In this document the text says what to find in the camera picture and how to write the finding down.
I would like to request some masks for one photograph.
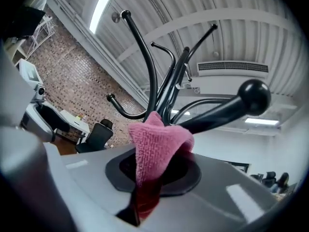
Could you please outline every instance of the black pole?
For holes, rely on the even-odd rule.
[[[247,109],[239,96],[201,115],[180,123],[192,134],[208,131],[246,115]]]
[[[185,74],[186,74],[186,76],[187,76],[187,78],[188,78],[188,81],[189,82],[192,82],[192,77],[191,77],[191,75],[190,75],[190,73],[189,73],[189,66],[187,65],[187,64],[185,64],[186,65],[186,70],[185,70]]]
[[[178,92],[175,93],[177,90],[175,88],[175,85],[177,84],[179,78],[183,78],[184,72],[185,72],[185,66],[184,61],[188,57],[189,54],[189,48],[185,47],[183,50],[182,55],[180,56],[176,66],[175,70],[173,71],[166,88],[163,91],[162,97],[158,102],[158,105],[156,107],[157,112],[162,116],[164,109],[169,105],[169,101],[173,101],[174,97],[177,97]]]
[[[156,47],[156,48],[166,52],[167,54],[170,55],[170,57],[172,59],[172,63],[169,66],[169,70],[166,73],[166,75],[165,75],[165,77],[164,77],[164,79],[162,81],[162,84],[161,84],[161,86],[159,88],[159,91],[158,91],[157,99],[160,100],[161,96],[162,96],[162,93],[163,93],[164,89],[166,88],[166,85],[167,85],[167,83],[168,83],[168,81],[169,81],[169,79],[170,79],[170,77],[171,77],[171,75],[172,75],[172,73],[173,73],[173,71],[175,69],[176,59],[175,59],[174,54],[170,50],[168,50],[167,48],[165,48],[163,46],[160,46],[160,45],[158,45],[158,44],[156,44],[154,42],[151,42],[151,46]]]
[[[188,59],[186,60],[186,63],[188,63],[190,61],[190,58],[192,57],[192,55],[196,52],[196,50],[199,48],[199,46],[203,43],[204,40],[206,40],[206,38],[208,36],[210,36],[212,34],[213,31],[215,31],[218,28],[217,24],[212,24],[211,28],[204,34],[204,36],[196,43],[195,46],[193,46],[193,48],[191,49]]]
[[[150,52],[137,29],[134,21],[131,18],[131,12],[128,10],[124,10],[121,12],[121,17],[127,22],[132,34],[140,47],[141,53],[145,59],[148,74],[149,74],[149,83],[150,83],[150,95],[149,95],[149,103],[147,106],[145,119],[147,119],[148,115],[155,110],[156,102],[157,102],[157,77],[155,72],[154,61],[150,55]]]

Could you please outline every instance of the wall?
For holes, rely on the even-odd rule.
[[[127,126],[133,120],[122,117],[106,95],[114,93],[128,113],[140,113],[142,107],[76,42],[47,6],[45,11],[53,17],[55,34],[28,61],[36,66],[46,86],[47,100],[60,111],[86,115],[90,131],[96,122],[109,119],[114,123],[114,136],[108,143],[115,146],[128,143]],[[26,52],[29,44],[30,41],[23,44]],[[64,133],[74,141],[78,134],[76,130]]]
[[[194,135],[193,152],[226,161],[250,164],[248,174],[265,174],[268,138],[221,130]]]
[[[304,179],[309,168],[309,103],[274,137],[211,130],[194,135],[193,152],[226,161],[249,163],[248,174],[287,172],[288,184]]]
[[[287,172],[289,184],[303,180],[309,167],[309,105],[304,105],[282,127],[281,135],[269,140],[268,171]]]

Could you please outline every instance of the white desk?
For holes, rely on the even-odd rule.
[[[66,110],[62,110],[60,113],[64,116],[64,118],[68,121],[68,123],[72,127],[80,130],[82,132],[82,135],[85,135],[85,137],[82,138],[81,143],[85,142],[88,134],[90,133],[88,124],[81,121],[81,120],[77,120],[75,116],[73,116],[72,114],[70,114]]]

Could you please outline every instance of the white wall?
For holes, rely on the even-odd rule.
[[[309,106],[300,109],[268,144],[267,170],[289,174],[289,184],[304,179],[309,167]]]
[[[248,174],[265,174],[268,137],[210,130],[194,135],[193,152],[226,161],[248,163]]]
[[[193,152],[248,163],[248,174],[288,172],[289,184],[304,179],[309,167],[309,103],[294,114],[275,137],[211,130],[194,135]]]

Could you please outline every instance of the black knob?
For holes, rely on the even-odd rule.
[[[45,92],[45,89],[43,87],[39,88],[39,91],[38,91],[39,95],[44,94],[44,92]]]
[[[238,95],[248,109],[247,114],[252,116],[258,116],[265,112],[271,101],[269,88],[257,79],[244,82],[238,90]]]
[[[127,15],[131,15],[129,10],[123,10],[120,14],[121,18],[125,19]]]
[[[106,99],[111,102],[112,98],[115,98],[115,95],[114,94],[108,94]]]

